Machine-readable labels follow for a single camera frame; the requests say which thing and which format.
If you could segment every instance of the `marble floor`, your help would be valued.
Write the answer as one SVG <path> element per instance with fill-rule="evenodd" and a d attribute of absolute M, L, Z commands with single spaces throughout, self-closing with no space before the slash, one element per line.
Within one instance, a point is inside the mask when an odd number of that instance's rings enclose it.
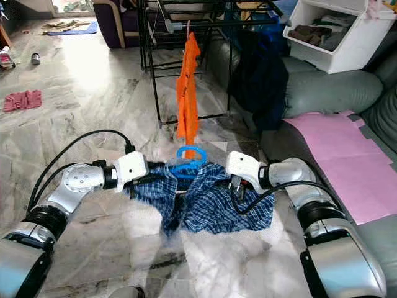
<path fill-rule="evenodd" d="M 23 219 L 42 169 L 70 141 L 94 129 L 117 129 L 148 160 L 166 161 L 183 144 L 176 126 L 159 129 L 149 76 L 140 69 L 138 48 L 109 50 L 100 34 L 40 35 L 44 21 L 26 24 L 29 34 L 11 36 L 17 67 L 0 73 L 0 106 L 6 94 L 40 89 L 37 109 L 0 111 L 0 232 Z M 38 52 L 42 64 L 32 66 Z M 181 51 L 157 52 L 169 61 Z M 175 78 L 158 80 L 165 119 L 176 114 Z M 200 115 L 225 111 L 226 94 L 211 74 L 197 78 Z M 197 145 L 224 164 L 228 152 L 261 158 L 255 136 L 238 115 L 200 122 Z M 85 138 L 57 162 L 114 160 L 123 154 L 119 138 Z M 108 297 L 141 285 L 147 297 L 309 297 L 299 262 L 301 230 L 288 199 L 277 194 L 269 229 L 212 235 L 159 232 L 161 217 L 151 206 L 113 191 L 89 195 L 55 249 L 54 264 L 39 297 Z"/>

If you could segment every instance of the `orange cloth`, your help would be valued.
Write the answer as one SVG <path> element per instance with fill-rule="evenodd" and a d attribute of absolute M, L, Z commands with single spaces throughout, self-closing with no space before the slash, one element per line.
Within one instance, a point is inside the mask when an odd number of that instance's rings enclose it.
<path fill-rule="evenodd" d="M 194 71 L 197 67 L 196 58 L 200 55 L 200 48 L 193 32 L 185 44 L 182 71 L 176 82 L 178 100 L 178 130 L 179 138 L 185 138 L 186 145 L 194 144 L 194 137 L 199 130 L 199 114 L 197 112 L 196 87 Z M 185 158 L 193 158 L 194 151 L 186 151 Z"/>

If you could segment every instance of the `drying rack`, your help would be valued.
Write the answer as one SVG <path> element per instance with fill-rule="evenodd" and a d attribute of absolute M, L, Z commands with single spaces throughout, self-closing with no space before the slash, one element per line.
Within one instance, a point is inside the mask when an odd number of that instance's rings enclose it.
<path fill-rule="evenodd" d="M 262 0 L 261 5 L 255 8 L 239 8 L 236 3 L 253 2 L 248 0 L 138 0 L 139 44 L 142 70 L 150 72 L 153 83 L 154 99 L 158 124 L 161 128 L 164 124 L 173 124 L 177 120 L 163 121 L 159 109 L 156 78 L 166 76 L 179 76 L 175 70 L 182 68 L 182 60 L 167 63 L 153 63 L 153 50 L 161 48 L 183 48 L 187 39 L 187 29 L 193 31 L 197 43 L 201 48 L 200 64 L 203 63 L 210 42 L 217 40 L 229 41 L 229 82 L 232 75 L 233 56 L 233 30 L 250 25 L 274 24 L 274 19 L 246 20 L 220 19 L 223 14 L 233 16 L 236 13 L 274 11 L 279 17 L 283 12 L 271 1 Z M 197 10 L 176 9 L 175 4 L 199 4 L 203 8 Z M 228 29 L 228 36 L 222 31 Z M 171 74 L 158 75 L 160 72 L 173 71 Z M 199 119 L 214 118 L 227 115 L 230 109 L 230 95 L 227 95 L 226 112 L 224 114 L 201 115 Z"/>

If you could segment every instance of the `dark blue clothing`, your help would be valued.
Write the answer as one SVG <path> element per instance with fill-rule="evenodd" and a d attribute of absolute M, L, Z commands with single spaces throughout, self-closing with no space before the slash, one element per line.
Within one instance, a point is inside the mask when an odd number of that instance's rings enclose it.
<path fill-rule="evenodd" d="M 198 170 L 184 171 L 196 175 L 188 185 L 186 180 L 177 179 L 168 165 L 152 169 L 150 173 L 160 179 L 135 185 L 133 197 L 158 209 L 166 235 L 178 227 L 190 232 L 207 230 L 211 233 L 262 230 L 272 222 L 274 196 L 266 197 L 247 215 L 239 215 L 233 209 L 231 191 L 215 186 L 216 181 L 230 178 L 220 165 L 208 163 Z M 187 188 L 182 196 L 177 194 L 181 188 Z M 240 209 L 246 208 L 258 196 L 254 191 L 246 191 Z"/>
<path fill-rule="evenodd" d="M 246 111 L 258 130 L 276 130 L 286 107 L 288 71 L 269 36 L 241 30 L 238 32 L 241 58 L 228 92 Z"/>

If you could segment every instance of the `white storage bin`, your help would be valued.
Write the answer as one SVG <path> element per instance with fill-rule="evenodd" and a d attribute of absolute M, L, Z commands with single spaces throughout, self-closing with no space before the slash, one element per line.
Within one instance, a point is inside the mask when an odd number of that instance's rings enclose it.
<path fill-rule="evenodd" d="M 368 0 L 299 0 L 290 18 L 292 26 L 286 27 L 283 32 L 283 36 L 290 40 L 290 55 L 327 73 L 362 69 L 396 19 L 393 11 L 384 5 L 381 6 L 379 19 L 369 19 L 367 7 Z M 357 18 L 334 51 L 288 36 L 288 32 L 297 25 L 311 25 L 315 19 L 335 12 Z"/>

